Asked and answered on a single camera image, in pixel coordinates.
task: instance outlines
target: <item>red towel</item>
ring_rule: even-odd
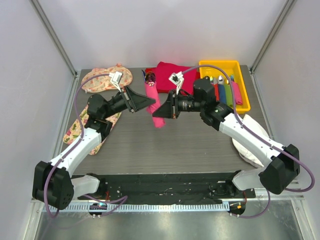
[[[237,104],[237,105],[244,104],[244,102],[242,100],[241,93],[240,93],[239,85],[234,81],[232,81],[231,84],[232,84],[233,91],[234,91],[233,97],[235,98],[235,104]]]
[[[172,89],[176,89],[177,86],[174,85],[169,77],[172,73],[179,73],[189,69],[189,66],[178,66],[172,63],[159,62],[155,68],[149,68],[145,71],[154,72],[156,78],[156,89],[158,93],[168,93]],[[183,75],[184,81],[182,84],[182,89],[187,91],[190,94],[193,94],[193,83],[196,80],[197,70],[187,72]]]
[[[197,80],[197,79],[200,79],[200,72],[196,72],[196,74],[195,74],[195,79],[194,80]]]
[[[215,100],[219,102],[219,89],[218,89],[218,84],[214,84],[214,95],[215,95]]]

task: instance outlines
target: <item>metal frame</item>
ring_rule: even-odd
[[[315,240],[315,232],[312,229],[312,224],[309,221],[307,211],[305,209],[305,200],[292,200],[292,207],[295,217],[298,221],[300,231],[304,240]]]
[[[278,18],[276,19],[268,37],[266,38],[266,40],[264,41],[264,44],[262,45],[262,48],[260,49],[258,55],[256,56],[256,59],[253,62],[253,65],[250,69],[250,71],[252,73],[254,73],[260,63],[260,61],[262,60],[262,58],[264,57],[267,49],[269,48],[271,42],[274,40],[276,34],[278,33],[278,31],[281,28],[282,23],[284,22],[284,20],[286,19],[286,17],[288,16],[289,12],[291,11],[291,9],[293,8],[293,6],[295,5],[297,0],[287,0],[286,3],[284,4]]]
[[[272,140],[275,140],[275,136],[274,136],[274,133],[272,132],[270,121],[268,119],[268,115],[267,115],[265,106],[264,106],[263,101],[262,101],[261,91],[260,91],[259,85],[257,84],[256,74],[255,73],[251,73],[250,75],[251,75],[251,80],[252,80],[252,83],[253,83],[253,86],[254,86],[254,90],[256,92],[256,96],[257,96],[258,101],[259,101],[259,105],[260,105],[260,108],[261,108],[261,111],[262,111],[262,115],[263,115],[263,118],[265,120],[265,124],[266,124],[266,128],[268,130],[269,137]]]
[[[67,131],[68,121],[69,121],[70,113],[73,107],[74,98],[76,95],[79,80],[80,80],[80,73],[77,73],[70,88],[69,97],[67,99],[66,106],[63,112],[63,119],[61,121],[58,136],[55,142],[52,158],[54,158],[55,156],[58,156],[61,153],[62,146],[63,146],[62,139]]]
[[[82,200],[82,201],[72,201],[65,209],[60,210],[60,213],[100,213],[101,209],[92,210],[90,206],[93,204],[92,201]],[[117,204],[107,204],[108,210],[106,212],[113,210],[118,205]],[[52,212],[56,212],[55,207],[49,207]],[[205,205],[135,205],[135,204],[124,204],[121,205],[116,212],[117,213],[160,213],[160,212],[223,212],[229,211],[230,206],[228,201],[223,201],[221,204],[205,204]]]
[[[30,211],[28,213],[29,220],[23,233],[23,240],[35,239],[43,208],[44,204],[42,202],[31,202],[31,206],[29,207]]]
[[[77,71],[75,70],[73,64],[71,63],[64,47],[62,46],[55,30],[53,29],[45,11],[43,10],[43,8],[41,7],[41,4],[39,3],[38,0],[29,0],[31,5],[33,6],[35,12],[37,13],[37,15],[39,16],[41,22],[44,25],[44,28],[47,30],[49,36],[51,37],[54,45],[56,46],[58,52],[61,54],[63,60],[65,61],[65,64],[68,66],[70,72],[72,73],[72,75],[74,77],[76,77],[77,75]]]

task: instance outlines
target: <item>yellow tray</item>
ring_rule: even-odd
[[[251,106],[249,98],[247,95],[244,79],[242,77],[240,65],[238,61],[235,60],[201,60],[199,65],[210,64],[217,66],[223,69],[226,74],[234,75],[234,81],[239,85],[240,93],[242,96],[242,105],[236,105],[235,109],[238,114],[244,114],[250,111]],[[201,67],[200,68],[200,77],[204,78],[205,76],[216,77],[218,79],[219,75],[223,75],[220,71],[212,67]]]

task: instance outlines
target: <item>pink utensil handle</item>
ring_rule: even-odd
[[[146,93],[147,97],[155,99],[155,103],[146,108],[146,111],[149,114],[153,114],[161,106],[161,102],[159,99],[159,94],[157,91],[156,84],[157,84],[156,82],[154,83],[153,86],[149,86],[146,83],[144,84],[145,93]],[[153,116],[152,121],[153,121],[153,124],[156,128],[162,128],[166,124],[165,119],[162,117],[154,117]]]
[[[234,91],[235,104],[237,104],[237,105],[244,104],[238,83],[232,81],[231,84],[232,84],[233,91]]]

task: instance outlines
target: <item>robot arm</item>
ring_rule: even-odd
[[[73,141],[61,154],[50,162],[40,161],[34,170],[32,196],[44,202],[44,186],[51,169],[67,152],[73,149],[53,172],[47,190],[48,204],[59,209],[65,209],[72,199],[84,194],[104,194],[106,184],[103,179],[89,173],[83,177],[72,179],[74,171],[92,149],[98,146],[110,133],[112,123],[106,118],[128,109],[137,112],[156,101],[132,91],[128,86],[119,88],[111,100],[105,100],[100,94],[94,94],[88,99],[88,121],[84,126],[81,142],[73,149],[81,136]]]
[[[251,135],[238,122],[232,108],[216,101],[215,90],[209,80],[196,80],[193,95],[180,90],[178,85],[177,90],[169,92],[167,100],[152,114],[153,117],[176,119],[180,112],[200,112],[204,123],[237,140],[264,165],[254,170],[235,172],[232,183],[238,190],[265,187],[274,194],[280,194],[300,173],[296,162]],[[292,144],[284,147],[264,135],[260,137],[299,159],[299,151]]]

